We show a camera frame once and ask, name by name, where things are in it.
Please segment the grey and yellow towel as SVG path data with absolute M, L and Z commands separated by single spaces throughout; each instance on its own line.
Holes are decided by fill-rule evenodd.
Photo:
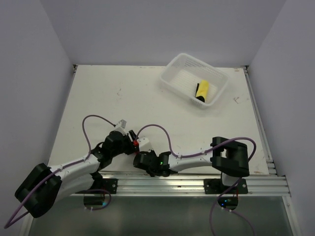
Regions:
M 206 80 L 202 80 L 200 83 L 197 83 L 195 98 L 200 100 L 201 102 L 206 101 L 207 94 L 209 90 L 209 82 Z

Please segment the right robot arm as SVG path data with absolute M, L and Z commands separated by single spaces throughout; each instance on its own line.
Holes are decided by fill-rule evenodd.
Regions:
M 250 175 L 248 147 L 236 138 L 228 140 L 214 137 L 209 150 L 187 157 L 172 154 L 170 151 L 159 155 L 153 150 L 141 151 L 136 154 L 133 166 L 152 177 L 168 177 L 186 169 L 213 167 L 221 172 L 219 187 L 225 193 L 230 193 L 237 187 L 236 181 L 239 178 Z

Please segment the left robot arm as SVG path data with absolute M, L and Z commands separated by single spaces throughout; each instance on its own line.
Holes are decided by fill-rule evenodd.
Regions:
M 89 157 L 49 167 L 36 165 L 15 192 L 15 198 L 34 217 L 47 213 L 58 200 L 76 192 L 97 193 L 102 188 L 100 170 L 112 163 L 120 154 L 133 154 L 139 150 L 134 142 L 136 134 L 112 131 L 104 142 L 91 150 Z

